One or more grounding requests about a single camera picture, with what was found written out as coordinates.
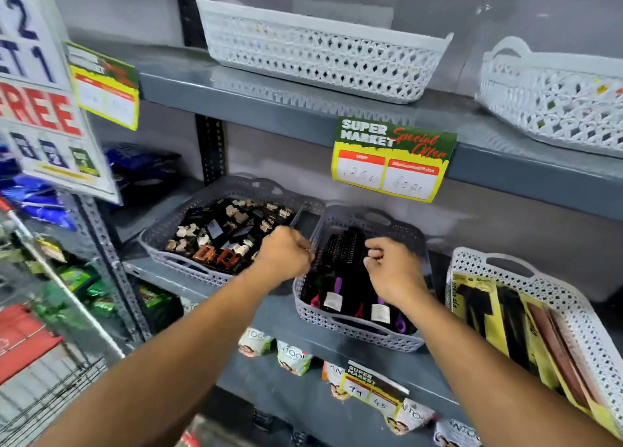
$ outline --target right arm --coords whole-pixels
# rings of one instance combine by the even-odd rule
[[[621,447],[610,432],[441,305],[404,245],[381,237],[366,246],[364,263],[376,292],[420,330],[483,445]]]

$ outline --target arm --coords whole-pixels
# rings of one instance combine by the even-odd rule
[[[309,248],[275,229],[250,268],[93,383],[36,447],[137,447],[165,433],[214,385],[263,297],[309,270]]]
[[[428,292],[417,257],[391,239],[370,239],[364,263],[381,298],[419,328],[488,447],[620,447],[562,396],[504,356]]]

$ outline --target gray plastic basket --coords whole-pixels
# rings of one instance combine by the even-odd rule
[[[370,208],[329,206],[320,218],[311,236],[312,248],[315,250],[323,249],[332,233],[345,230],[349,226],[355,226],[361,229],[366,239],[388,236],[402,242],[422,259],[422,271],[424,274],[430,273],[431,265],[429,264],[426,240],[422,231],[410,224],[394,220],[383,211]],[[319,255],[316,255],[316,262],[320,260],[318,257]],[[424,340],[419,336],[419,331],[414,335],[404,335],[388,331],[382,325],[375,324],[368,320],[362,320],[353,316],[332,314],[303,302],[301,300],[301,294],[306,278],[307,275],[296,278],[292,288],[297,312],[299,316],[307,322],[349,335],[361,341],[397,350],[398,352],[413,352],[424,345]],[[380,333],[359,329],[358,327],[349,325],[348,322],[353,322],[359,327],[362,325],[368,326],[372,330]]]
[[[147,227],[138,238],[139,243],[156,262],[166,265],[173,270],[182,272],[193,278],[197,278],[213,286],[222,286],[234,275],[210,270],[205,266],[171,252],[165,252],[168,240],[175,235],[179,223],[190,208],[207,206],[215,201],[228,198],[250,198],[253,201],[271,201],[287,206],[296,211],[296,215],[290,224],[295,226],[302,211],[322,214],[324,204],[322,201],[308,196],[300,195],[294,191],[283,189],[280,185],[267,178],[243,178],[242,176],[222,176],[214,183],[195,193],[190,199],[178,206],[175,211],[167,214]]]

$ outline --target perforated basket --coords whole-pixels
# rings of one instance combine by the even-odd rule
[[[623,59],[535,53],[506,37],[484,54],[476,99],[533,139],[623,157]]]
[[[591,303],[582,293],[570,284],[545,275],[518,258],[458,247],[452,254],[446,280],[448,307],[452,303],[453,272],[495,278],[546,303],[550,309],[560,314],[574,336],[586,366],[594,374],[619,434],[623,434],[623,360]]]
[[[424,93],[452,40],[197,0],[210,55],[223,65],[392,103]]]
[[[139,243],[156,262],[173,270],[197,278],[213,286],[222,286],[234,278],[233,275],[210,270],[205,266],[171,252],[165,252],[168,240],[175,235],[177,226],[182,222],[190,208],[207,206],[221,198],[250,198],[253,201],[275,202],[296,211],[291,226],[298,222],[302,211],[322,214],[323,203],[314,198],[299,195],[283,189],[280,185],[267,178],[243,178],[242,176],[222,176],[214,183],[195,193],[190,199],[178,206],[168,215],[160,218],[147,227],[139,236]]]
[[[329,236],[334,232],[346,230],[350,226],[362,230],[366,239],[388,236],[402,242],[420,257],[422,260],[423,273],[425,275],[431,273],[426,240],[421,230],[410,224],[396,221],[383,211],[363,207],[327,207],[310,239],[311,246],[316,251],[316,264],[320,261],[321,256],[318,252],[322,254],[322,249],[326,245]],[[424,345],[424,341],[419,336],[418,332],[414,335],[404,335],[388,331],[382,325],[375,324],[368,320],[332,314],[303,302],[301,300],[301,294],[306,278],[307,275],[296,278],[292,289],[297,312],[299,316],[307,322],[349,335],[361,341],[397,350],[398,352],[413,352]],[[350,325],[349,322],[354,323],[357,327]],[[360,327],[369,327],[371,330],[379,333],[370,332],[363,328],[360,329]]]

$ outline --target left arm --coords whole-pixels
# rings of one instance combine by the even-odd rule
[[[298,231],[275,229],[250,268],[105,373],[35,447],[137,447],[157,439],[212,388],[264,296],[309,270],[309,248]]]

